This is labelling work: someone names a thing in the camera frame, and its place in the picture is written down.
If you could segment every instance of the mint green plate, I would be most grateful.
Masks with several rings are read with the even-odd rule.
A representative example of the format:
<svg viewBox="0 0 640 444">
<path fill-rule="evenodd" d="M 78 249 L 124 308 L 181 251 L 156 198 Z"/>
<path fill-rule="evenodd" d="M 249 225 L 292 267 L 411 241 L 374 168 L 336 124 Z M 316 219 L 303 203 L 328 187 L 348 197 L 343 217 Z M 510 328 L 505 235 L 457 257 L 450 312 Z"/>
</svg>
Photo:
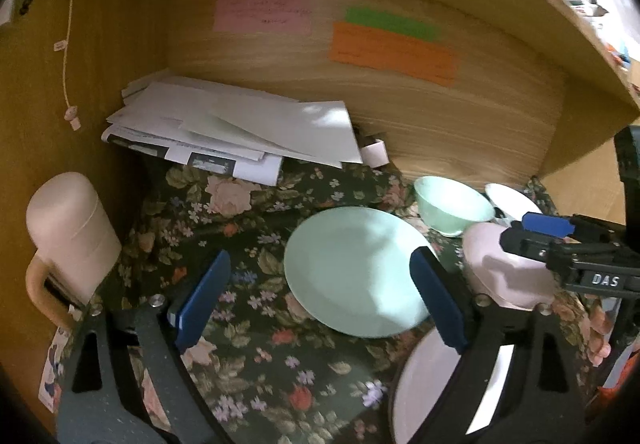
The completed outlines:
<svg viewBox="0 0 640 444">
<path fill-rule="evenodd" d="M 409 276 L 409 257 L 429 246 L 383 211 L 344 207 L 308 218 L 284 253 L 291 292 L 318 321 L 345 334 L 382 338 L 428 316 Z"/>
</svg>

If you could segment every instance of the sticker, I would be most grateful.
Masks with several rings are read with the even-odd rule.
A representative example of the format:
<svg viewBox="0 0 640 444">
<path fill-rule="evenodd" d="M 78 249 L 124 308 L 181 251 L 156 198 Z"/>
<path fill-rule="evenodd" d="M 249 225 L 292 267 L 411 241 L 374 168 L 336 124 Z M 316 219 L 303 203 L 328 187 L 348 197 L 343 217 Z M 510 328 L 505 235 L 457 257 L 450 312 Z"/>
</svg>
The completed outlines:
<svg viewBox="0 0 640 444">
<path fill-rule="evenodd" d="M 452 49 L 404 34 L 334 22 L 329 59 L 361 67 L 393 70 L 450 87 L 458 57 Z"/>
<path fill-rule="evenodd" d="M 310 0 L 217 0 L 214 31 L 310 34 Z"/>
<path fill-rule="evenodd" d="M 349 8 L 344 20 L 350 24 L 413 36 L 427 42 L 435 42 L 440 37 L 440 28 L 432 24 L 369 8 Z"/>
</svg>

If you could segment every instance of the thermos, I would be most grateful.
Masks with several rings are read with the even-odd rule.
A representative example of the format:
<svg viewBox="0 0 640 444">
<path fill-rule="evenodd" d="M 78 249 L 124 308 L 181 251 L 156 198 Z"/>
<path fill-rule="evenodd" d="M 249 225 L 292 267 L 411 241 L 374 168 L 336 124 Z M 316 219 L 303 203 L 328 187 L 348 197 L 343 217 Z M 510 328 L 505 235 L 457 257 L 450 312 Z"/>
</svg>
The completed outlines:
<svg viewBox="0 0 640 444">
<path fill-rule="evenodd" d="M 76 172 L 44 183 L 27 206 L 27 229 L 37 247 L 27 269 L 33 304 L 55 325 L 69 330 L 73 319 L 45 287 L 51 277 L 74 303 L 86 304 L 122 249 L 91 182 Z"/>
</svg>

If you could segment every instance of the blue gripper pad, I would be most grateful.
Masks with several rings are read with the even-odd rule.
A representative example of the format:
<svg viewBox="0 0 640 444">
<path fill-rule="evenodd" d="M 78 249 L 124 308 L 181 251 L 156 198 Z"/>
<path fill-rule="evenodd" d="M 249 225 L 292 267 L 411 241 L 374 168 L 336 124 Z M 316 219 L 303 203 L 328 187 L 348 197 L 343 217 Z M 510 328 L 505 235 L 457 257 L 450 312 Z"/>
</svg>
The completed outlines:
<svg viewBox="0 0 640 444">
<path fill-rule="evenodd" d="M 455 348 L 458 354 L 462 354 L 468 345 L 464 318 L 446 286 L 434 271 L 434 265 L 442 268 L 428 247 L 418 247 L 409 259 L 409 274 L 422 301 L 433 316 L 442 340 L 448 347 Z"/>
<path fill-rule="evenodd" d="M 178 331 L 175 346 L 180 354 L 199 341 L 230 277 L 229 253 L 220 251 L 172 323 Z"/>
<path fill-rule="evenodd" d="M 575 226 L 569 222 L 569 219 L 532 212 L 524 214 L 522 227 L 527 231 L 535 231 L 561 239 L 568 237 L 575 231 Z"/>
</svg>

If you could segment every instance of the stack of papers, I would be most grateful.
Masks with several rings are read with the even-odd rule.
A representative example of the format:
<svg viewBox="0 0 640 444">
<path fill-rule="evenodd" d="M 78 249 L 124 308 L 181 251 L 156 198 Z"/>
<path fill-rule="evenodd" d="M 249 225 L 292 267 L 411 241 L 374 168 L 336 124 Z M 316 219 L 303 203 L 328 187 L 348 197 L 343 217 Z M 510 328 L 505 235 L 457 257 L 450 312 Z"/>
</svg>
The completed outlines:
<svg viewBox="0 0 640 444">
<path fill-rule="evenodd" d="M 300 103 L 167 70 L 131 82 L 122 96 L 103 141 L 176 163 L 275 185 L 283 157 L 362 162 L 342 101 Z"/>
</svg>

